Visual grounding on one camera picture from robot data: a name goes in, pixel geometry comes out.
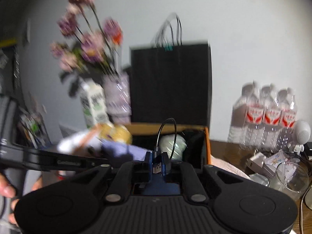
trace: white ball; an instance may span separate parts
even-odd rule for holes
[[[294,123],[294,131],[292,138],[297,144],[305,144],[308,142],[311,136],[311,128],[309,124],[304,120],[297,120]]]
[[[167,152],[168,157],[171,156],[173,145],[174,145],[174,134],[163,136],[160,139],[159,143],[160,150],[161,152]],[[182,154],[185,148],[186,148],[185,139],[182,136],[177,135],[177,140],[172,159],[182,161]]]

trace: water bottle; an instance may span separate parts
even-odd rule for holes
[[[260,102],[260,89],[258,84],[254,82],[254,93],[247,99],[245,116],[246,131],[242,136],[241,145],[248,148],[260,148],[260,125],[262,122],[263,111],[264,106]]]
[[[297,105],[292,89],[287,88],[287,97],[281,102],[282,114],[280,116],[280,132],[277,139],[277,149],[286,150],[287,143],[291,140],[294,122],[296,120]]]
[[[281,114],[277,90],[274,85],[271,84],[269,87],[262,88],[261,93],[262,104],[264,105],[261,148],[263,151],[276,152]]]
[[[230,125],[230,131],[228,135],[228,142],[239,143],[243,131],[245,131],[245,115],[247,99],[250,98],[254,91],[254,85],[248,83],[243,86],[241,96],[233,105],[232,119]]]

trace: pink towel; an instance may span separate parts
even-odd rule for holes
[[[217,158],[211,156],[211,164],[216,166],[216,167],[219,167],[223,170],[226,170],[230,173],[236,174],[236,175],[241,176],[241,177],[246,178],[246,179],[250,179],[247,174],[242,172],[240,169],[236,168],[234,165],[231,165],[230,163],[225,162],[224,160],[217,159]]]

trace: purple cloth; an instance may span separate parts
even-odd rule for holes
[[[148,149],[107,140],[102,141],[102,151],[114,168],[133,160],[144,161],[146,152],[151,152]]]

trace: finger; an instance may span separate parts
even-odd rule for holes
[[[18,201],[19,201],[19,199],[16,199],[16,200],[12,201],[12,203],[11,203],[11,209],[12,209],[12,210],[15,209],[15,206],[16,206],[16,204],[18,203]]]
[[[11,224],[16,224],[16,225],[17,225],[17,222],[16,222],[16,220],[15,220],[15,217],[14,217],[14,214],[13,214],[13,213],[12,213],[12,214],[9,214],[8,220],[9,220],[9,222],[10,222]]]
[[[0,195],[8,198],[13,198],[15,196],[15,189],[10,186],[7,179],[0,174]]]
[[[32,186],[32,191],[35,191],[35,190],[38,190],[40,188],[43,187],[43,184],[42,184],[42,177],[40,177],[36,183]]]

